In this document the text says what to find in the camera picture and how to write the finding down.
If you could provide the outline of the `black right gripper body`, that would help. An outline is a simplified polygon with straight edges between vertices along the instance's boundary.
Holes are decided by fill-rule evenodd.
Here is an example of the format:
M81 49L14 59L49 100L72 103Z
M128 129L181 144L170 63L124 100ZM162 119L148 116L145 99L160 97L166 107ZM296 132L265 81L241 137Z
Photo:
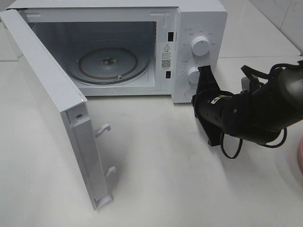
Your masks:
M204 90L193 95L195 117L200 123L234 123L233 97L231 92L215 90Z

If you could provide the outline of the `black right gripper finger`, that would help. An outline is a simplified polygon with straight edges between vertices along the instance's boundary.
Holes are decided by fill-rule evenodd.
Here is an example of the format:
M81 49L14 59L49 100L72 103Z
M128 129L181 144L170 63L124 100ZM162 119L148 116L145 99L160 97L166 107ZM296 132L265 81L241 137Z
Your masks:
M220 91L220 87L214 78L210 65L198 67L198 71L199 80L196 89L197 95L203 91Z

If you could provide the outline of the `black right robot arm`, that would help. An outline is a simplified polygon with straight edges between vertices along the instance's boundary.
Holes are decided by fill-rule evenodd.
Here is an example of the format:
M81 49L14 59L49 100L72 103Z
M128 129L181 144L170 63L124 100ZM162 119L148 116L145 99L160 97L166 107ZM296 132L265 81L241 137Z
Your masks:
M210 66L198 68L192 104L210 146L220 144L222 133L265 145L303 119L302 61L276 64L268 74L246 65L241 70L250 89L233 94L219 88Z

